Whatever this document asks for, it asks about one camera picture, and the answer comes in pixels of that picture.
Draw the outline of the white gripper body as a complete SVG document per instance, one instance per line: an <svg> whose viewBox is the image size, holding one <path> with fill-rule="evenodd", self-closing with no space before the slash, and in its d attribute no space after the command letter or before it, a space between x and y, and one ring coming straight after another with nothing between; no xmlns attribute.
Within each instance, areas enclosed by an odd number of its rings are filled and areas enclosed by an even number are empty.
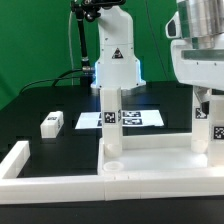
<svg viewBox="0 0 224 224"><path fill-rule="evenodd" d="M217 35L215 47L195 50L185 40L171 42L174 73L180 83L224 90L224 34Z"/></svg>

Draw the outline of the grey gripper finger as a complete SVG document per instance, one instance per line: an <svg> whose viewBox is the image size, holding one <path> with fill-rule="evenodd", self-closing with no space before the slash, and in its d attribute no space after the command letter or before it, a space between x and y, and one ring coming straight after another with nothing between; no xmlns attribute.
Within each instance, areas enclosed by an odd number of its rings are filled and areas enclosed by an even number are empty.
<svg viewBox="0 0 224 224"><path fill-rule="evenodd" d="M208 115L211 97L211 89L205 87L195 87L195 95L199 101L201 111Z"/></svg>

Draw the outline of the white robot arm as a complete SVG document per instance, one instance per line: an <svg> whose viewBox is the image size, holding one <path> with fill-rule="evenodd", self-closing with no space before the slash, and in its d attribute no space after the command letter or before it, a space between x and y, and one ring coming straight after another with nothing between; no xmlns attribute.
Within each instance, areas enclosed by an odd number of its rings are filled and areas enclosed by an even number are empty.
<svg viewBox="0 0 224 224"><path fill-rule="evenodd" d="M132 89L144 83L134 54L133 21L121 9L125 0L92 0L97 12L101 53L95 85ZM177 80L192 85L204 113L210 89L224 91L224 0L176 0L166 36Z"/></svg>

